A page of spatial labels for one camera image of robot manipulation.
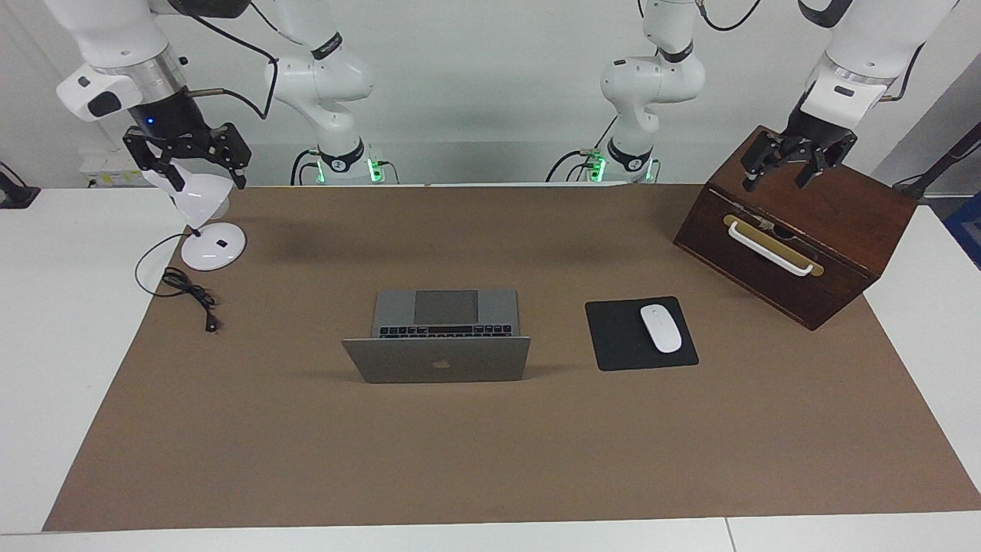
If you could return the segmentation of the brown table mat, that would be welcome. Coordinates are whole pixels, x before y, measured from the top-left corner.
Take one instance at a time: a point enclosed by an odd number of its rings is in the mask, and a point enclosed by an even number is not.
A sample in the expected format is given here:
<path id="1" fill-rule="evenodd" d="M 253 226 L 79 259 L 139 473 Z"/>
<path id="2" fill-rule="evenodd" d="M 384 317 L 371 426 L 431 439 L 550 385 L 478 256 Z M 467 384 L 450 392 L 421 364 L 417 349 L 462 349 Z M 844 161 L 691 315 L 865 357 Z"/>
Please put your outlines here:
<path id="1" fill-rule="evenodd" d="M 981 509 L 865 301 L 809 331 L 673 238 L 696 186 L 253 188 L 153 300 L 46 531 Z M 516 382 L 374 385 L 383 288 L 513 288 Z M 584 305 L 674 296 L 697 366 L 601 371 Z"/>

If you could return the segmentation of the white power strip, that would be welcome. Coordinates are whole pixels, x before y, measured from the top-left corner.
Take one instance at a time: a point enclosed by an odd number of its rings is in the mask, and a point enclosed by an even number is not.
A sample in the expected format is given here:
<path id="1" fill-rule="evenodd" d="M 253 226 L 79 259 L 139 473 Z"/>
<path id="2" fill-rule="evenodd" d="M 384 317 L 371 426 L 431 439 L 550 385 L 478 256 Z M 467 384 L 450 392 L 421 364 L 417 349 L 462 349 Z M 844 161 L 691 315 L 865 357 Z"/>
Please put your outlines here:
<path id="1" fill-rule="evenodd" d="M 87 188 L 148 188 L 143 173 L 126 151 L 84 154 L 78 172 Z"/>

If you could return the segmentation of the grey aluminium laptop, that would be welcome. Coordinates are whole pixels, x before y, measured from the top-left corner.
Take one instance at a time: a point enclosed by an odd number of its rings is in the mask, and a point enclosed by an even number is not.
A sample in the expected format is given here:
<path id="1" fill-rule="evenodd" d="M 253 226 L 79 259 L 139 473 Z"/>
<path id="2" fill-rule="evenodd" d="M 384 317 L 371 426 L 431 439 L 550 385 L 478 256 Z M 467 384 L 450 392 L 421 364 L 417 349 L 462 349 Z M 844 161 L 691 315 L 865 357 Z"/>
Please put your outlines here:
<path id="1" fill-rule="evenodd" d="M 522 380 L 530 337 L 513 289 L 385 289 L 372 335 L 341 342 L 368 383 Z"/>

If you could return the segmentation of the black tripod stand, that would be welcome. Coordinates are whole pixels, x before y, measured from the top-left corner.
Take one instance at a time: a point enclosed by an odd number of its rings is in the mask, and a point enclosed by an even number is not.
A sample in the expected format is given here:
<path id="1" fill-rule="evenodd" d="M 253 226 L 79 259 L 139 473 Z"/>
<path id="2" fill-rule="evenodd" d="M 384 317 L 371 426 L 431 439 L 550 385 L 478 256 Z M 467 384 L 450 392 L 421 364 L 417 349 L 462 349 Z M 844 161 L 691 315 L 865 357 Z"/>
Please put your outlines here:
<path id="1" fill-rule="evenodd" d="M 981 121 L 971 130 L 968 130 L 966 135 L 960 137 L 959 141 L 950 147 L 928 170 L 895 182 L 892 189 L 907 198 L 914 200 L 922 199 L 929 186 L 936 179 L 949 170 L 950 167 L 953 167 L 953 165 L 970 157 L 978 148 L 981 148 Z"/>

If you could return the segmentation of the dark wooden box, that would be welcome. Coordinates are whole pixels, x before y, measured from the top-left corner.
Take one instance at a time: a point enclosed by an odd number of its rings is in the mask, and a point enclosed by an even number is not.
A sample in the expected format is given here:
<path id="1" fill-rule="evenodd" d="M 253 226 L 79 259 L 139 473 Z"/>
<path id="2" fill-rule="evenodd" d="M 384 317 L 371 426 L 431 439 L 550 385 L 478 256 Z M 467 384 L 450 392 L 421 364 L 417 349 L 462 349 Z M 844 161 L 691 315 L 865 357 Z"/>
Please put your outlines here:
<path id="1" fill-rule="evenodd" d="M 824 171 L 804 189 L 785 166 L 747 192 L 740 157 L 756 130 L 707 180 L 674 244 L 810 330 L 820 328 L 883 275 L 917 202 L 848 166 Z M 725 215 L 774 235 L 825 269 L 796 277 L 735 242 Z"/>

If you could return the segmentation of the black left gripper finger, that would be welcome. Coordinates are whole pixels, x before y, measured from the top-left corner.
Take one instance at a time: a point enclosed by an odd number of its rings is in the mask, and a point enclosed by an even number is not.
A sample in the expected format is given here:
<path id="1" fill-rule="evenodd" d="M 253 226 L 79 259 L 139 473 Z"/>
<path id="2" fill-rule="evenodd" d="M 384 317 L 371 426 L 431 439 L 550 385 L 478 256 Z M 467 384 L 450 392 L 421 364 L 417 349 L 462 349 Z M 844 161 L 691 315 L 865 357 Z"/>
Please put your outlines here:
<path id="1" fill-rule="evenodd" d="M 784 164 L 781 148 L 784 136 L 772 130 L 761 130 L 751 141 L 745 153 L 740 157 L 740 165 L 745 171 L 742 186 L 747 192 L 752 192 L 758 185 L 758 179 Z"/>
<path id="2" fill-rule="evenodd" d="M 799 189 L 804 189 L 824 171 L 840 166 L 854 145 L 854 136 L 845 136 L 843 139 L 830 141 L 830 143 L 816 143 L 815 141 L 803 143 L 802 146 L 798 147 L 798 150 L 800 150 L 800 158 L 802 158 L 805 166 L 796 175 L 796 186 Z"/>

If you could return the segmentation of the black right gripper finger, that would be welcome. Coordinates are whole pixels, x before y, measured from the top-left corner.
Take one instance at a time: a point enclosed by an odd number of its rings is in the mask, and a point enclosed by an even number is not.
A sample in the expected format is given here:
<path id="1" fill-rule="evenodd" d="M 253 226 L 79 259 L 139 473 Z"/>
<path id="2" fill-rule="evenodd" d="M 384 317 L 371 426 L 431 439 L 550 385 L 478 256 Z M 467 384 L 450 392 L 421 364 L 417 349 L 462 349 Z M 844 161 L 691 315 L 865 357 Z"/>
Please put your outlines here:
<path id="1" fill-rule="evenodd" d="M 141 129 L 127 129 L 123 134 L 123 143 L 141 171 L 164 177 L 176 192 L 185 189 L 185 179 L 171 161 L 172 140 L 147 136 Z"/>
<path id="2" fill-rule="evenodd" d="M 224 167 L 231 175 L 236 189 L 248 185 L 245 171 L 249 167 L 252 151 L 233 123 L 223 123 L 211 129 L 211 146 L 218 160 L 216 164 Z"/>

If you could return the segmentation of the blue crate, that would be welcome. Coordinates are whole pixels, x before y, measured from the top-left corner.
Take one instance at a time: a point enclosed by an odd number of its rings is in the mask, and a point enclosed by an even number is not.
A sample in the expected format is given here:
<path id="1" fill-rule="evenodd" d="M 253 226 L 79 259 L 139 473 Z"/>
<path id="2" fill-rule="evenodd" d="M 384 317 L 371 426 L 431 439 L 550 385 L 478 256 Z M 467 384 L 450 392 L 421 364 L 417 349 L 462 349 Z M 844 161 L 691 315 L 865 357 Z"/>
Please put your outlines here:
<path id="1" fill-rule="evenodd" d="M 981 270 L 981 191 L 943 220 L 943 227 Z"/>

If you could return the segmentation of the white computer mouse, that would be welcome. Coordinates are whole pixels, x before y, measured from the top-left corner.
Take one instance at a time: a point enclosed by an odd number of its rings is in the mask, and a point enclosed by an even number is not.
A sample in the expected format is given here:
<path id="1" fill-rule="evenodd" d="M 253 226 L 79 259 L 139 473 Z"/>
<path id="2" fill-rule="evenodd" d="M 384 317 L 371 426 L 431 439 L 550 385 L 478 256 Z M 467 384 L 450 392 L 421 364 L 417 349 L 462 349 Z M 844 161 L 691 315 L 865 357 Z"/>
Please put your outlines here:
<path id="1" fill-rule="evenodd" d="M 682 333 L 665 305 L 645 305 L 640 308 L 640 317 L 653 347 L 659 353 L 676 353 L 682 348 Z"/>

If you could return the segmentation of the white desk lamp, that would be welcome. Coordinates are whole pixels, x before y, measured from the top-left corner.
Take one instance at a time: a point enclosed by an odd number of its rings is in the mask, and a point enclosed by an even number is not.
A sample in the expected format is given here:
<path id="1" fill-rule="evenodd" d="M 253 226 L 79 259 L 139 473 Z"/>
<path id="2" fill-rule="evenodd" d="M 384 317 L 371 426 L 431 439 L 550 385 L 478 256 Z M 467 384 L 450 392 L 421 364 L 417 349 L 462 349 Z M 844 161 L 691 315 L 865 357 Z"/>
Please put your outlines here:
<path id="1" fill-rule="evenodd" d="M 143 171 L 143 178 L 168 193 L 192 230 L 181 248 L 183 262 L 196 271 L 214 271 L 230 265 L 248 244 L 241 227 L 219 220 L 228 211 L 228 196 L 234 183 L 207 172 L 190 172 L 179 164 L 174 167 L 185 182 L 182 191 L 176 191 L 166 177 L 155 171 Z"/>

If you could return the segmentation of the black mouse pad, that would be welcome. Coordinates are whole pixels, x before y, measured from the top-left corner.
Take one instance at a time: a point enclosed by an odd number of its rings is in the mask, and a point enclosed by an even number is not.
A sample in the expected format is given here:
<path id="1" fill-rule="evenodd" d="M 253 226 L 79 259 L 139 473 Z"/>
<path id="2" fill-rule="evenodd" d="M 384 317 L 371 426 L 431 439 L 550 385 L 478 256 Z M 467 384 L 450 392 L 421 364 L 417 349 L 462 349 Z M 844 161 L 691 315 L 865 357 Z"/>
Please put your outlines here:
<path id="1" fill-rule="evenodd" d="M 655 345 L 641 316 L 642 308 L 649 305 L 663 307 L 668 326 L 678 330 L 677 350 L 665 352 Z M 601 371 L 697 366 L 700 362 L 682 307 L 674 296 L 590 301 L 584 308 L 593 353 Z"/>

